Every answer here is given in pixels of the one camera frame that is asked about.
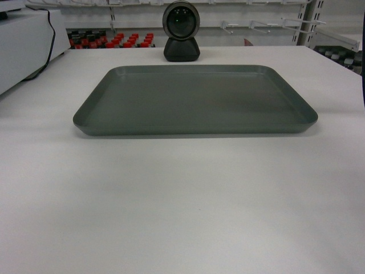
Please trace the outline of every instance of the webcam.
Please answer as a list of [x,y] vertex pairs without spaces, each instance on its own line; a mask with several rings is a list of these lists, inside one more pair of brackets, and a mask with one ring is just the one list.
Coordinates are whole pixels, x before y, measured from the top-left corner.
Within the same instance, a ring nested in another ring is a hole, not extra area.
[[190,62],[199,58],[200,50],[194,38],[199,30],[200,17],[187,1],[171,3],[165,10],[162,24],[169,39],[164,55],[170,62]]

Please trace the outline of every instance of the table surface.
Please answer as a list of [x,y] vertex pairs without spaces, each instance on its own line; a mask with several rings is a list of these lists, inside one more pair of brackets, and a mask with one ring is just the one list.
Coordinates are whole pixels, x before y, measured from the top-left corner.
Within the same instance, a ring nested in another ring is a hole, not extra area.
[[69,50],[0,96],[0,272],[364,273],[361,77],[306,47],[203,47],[193,64],[275,69],[317,123],[124,138],[73,125],[108,70],[166,64],[162,48]]

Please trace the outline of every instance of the cable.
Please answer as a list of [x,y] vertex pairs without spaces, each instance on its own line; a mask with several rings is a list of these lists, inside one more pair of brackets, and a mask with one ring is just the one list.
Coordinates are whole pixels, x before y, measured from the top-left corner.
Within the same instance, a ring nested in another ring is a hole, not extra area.
[[29,78],[25,78],[22,80],[22,82],[27,82],[27,81],[31,81],[31,80],[34,80],[35,78],[37,78],[45,69],[46,67],[48,66],[50,60],[51,60],[51,55],[52,55],[52,51],[53,51],[53,45],[55,43],[55,38],[56,38],[56,31],[55,29],[53,28],[52,26],[52,23],[51,23],[51,13],[49,10],[47,9],[34,9],[30,6],[26,6],[28,9],[31,9],[31,10],[35,10],[35,11],[38,11],[38,10],[44,10],[48,13],[48,24],[51,26],[52,28],[52,31],[53,31],[53,36],[52,36],[52,42],[51,42],[51,48],[50,48],[50,53],[48,54],[48,58],[47,58],[47,61],[46,63],[44,64],[43,67],[41,67],[37,72],[35,72],[35,74]]
[[[365,12],[364,12],[364,24],[363,24],[363,46],[365,45]],[[364,105],[365,105],[365,51],[363,49],[363,60],[362,60],[362,78],[363,78],[363,97],[364,97]]]

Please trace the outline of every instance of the gray tray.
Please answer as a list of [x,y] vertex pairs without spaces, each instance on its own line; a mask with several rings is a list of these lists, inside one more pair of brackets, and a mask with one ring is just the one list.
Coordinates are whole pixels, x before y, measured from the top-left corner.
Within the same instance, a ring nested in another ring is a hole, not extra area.
[[74,116],[88,135],[298,133],[317,113],[272,68],[125,66]]

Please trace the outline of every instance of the webcam stand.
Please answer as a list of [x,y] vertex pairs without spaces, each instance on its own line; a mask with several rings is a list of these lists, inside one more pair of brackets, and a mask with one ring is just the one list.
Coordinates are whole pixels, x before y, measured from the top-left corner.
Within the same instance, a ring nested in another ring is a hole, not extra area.
[[177,41],[172,38],[167,40],[164,55],[170,62],[191,62],[199,58],[200,50],[195,38]]

